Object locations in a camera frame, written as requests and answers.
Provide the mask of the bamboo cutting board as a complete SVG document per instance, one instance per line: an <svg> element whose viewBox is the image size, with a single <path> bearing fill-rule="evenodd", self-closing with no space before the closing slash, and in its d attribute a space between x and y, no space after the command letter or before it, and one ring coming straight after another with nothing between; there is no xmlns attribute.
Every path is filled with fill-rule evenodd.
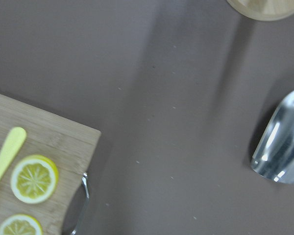
<svg viewBox="0 0 294 235"><path fill-rule="evenodd" d="M46 235L59 235L71 200L81 185L82 174L92 159L100 131L0 94L0 149L13 127L26 130L27 138L0 181L0 224L22 213L36 218ZM40 204L17 199L10 187L13 168L24 157L40 154L59 171L57 188Z"/></svg>

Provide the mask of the thick lemon half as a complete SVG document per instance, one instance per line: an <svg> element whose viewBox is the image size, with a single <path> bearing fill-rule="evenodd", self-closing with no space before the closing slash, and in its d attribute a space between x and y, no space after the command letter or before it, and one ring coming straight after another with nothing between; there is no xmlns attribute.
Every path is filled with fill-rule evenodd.
<svg viewBox="0 0 294 235"><path fill-rule="evenodd" d="M43 155L29 155L14 167L10 187L20 201L39 204L52 196L58 179L57 166L51 159Z"/></svg>

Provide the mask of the yellow plastic knife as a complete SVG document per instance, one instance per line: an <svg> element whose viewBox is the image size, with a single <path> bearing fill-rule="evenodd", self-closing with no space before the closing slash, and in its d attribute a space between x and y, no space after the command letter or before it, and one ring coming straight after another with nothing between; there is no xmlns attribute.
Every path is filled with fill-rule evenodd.
<svg viewBox="0 0 294 235"><path fill-rule="evenodd" d="M24 144L26 136L26 130L22 127L13 127L8 132L0 149L0 181Z"/></svg>

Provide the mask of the metal scoop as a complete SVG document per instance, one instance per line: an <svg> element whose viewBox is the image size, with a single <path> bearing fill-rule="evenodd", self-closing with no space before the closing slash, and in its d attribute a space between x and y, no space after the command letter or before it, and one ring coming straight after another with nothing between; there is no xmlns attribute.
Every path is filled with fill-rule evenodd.
<svg viewBox="0 0 294 235"><path fill-rule="evenodd" d="M294 184L294 91L276 107L250 166L262 177L276 183Z"/></svg>

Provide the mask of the wooden mug tree stand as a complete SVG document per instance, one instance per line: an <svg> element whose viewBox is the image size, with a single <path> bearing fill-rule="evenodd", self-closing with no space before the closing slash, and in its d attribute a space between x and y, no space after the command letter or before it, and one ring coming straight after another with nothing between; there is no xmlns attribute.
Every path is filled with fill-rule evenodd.
<svg viewBox="0 0 294 235"><path fill-rule="evenodd" d="M294 0L227 0L242 15L258 21L277 21L294 14Z"/></svg>

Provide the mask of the thin lemon slice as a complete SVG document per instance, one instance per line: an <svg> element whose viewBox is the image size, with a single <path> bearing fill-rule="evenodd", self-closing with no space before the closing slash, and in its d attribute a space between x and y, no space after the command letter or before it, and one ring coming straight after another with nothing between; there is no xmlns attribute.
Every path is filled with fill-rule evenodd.
<svg viewBox="0 0 294 235"><path fill-rule="evenodd" d="M39 221L26 214L15 214L0 224L0 235L42 235Z"/></svg>

